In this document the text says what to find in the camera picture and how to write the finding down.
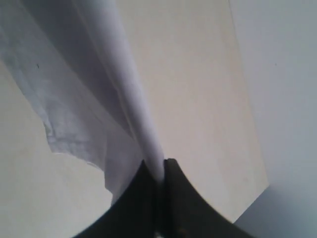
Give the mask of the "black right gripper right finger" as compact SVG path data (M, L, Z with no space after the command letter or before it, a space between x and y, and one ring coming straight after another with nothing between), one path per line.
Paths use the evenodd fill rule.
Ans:
M164 238L244 238L245 231L213 209L196 191L175 159L164 161Z

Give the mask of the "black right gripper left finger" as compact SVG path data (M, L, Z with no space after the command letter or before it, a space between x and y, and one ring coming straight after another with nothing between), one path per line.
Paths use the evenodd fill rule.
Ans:
M156 183L142 162L118 200L77 238L153 238Z

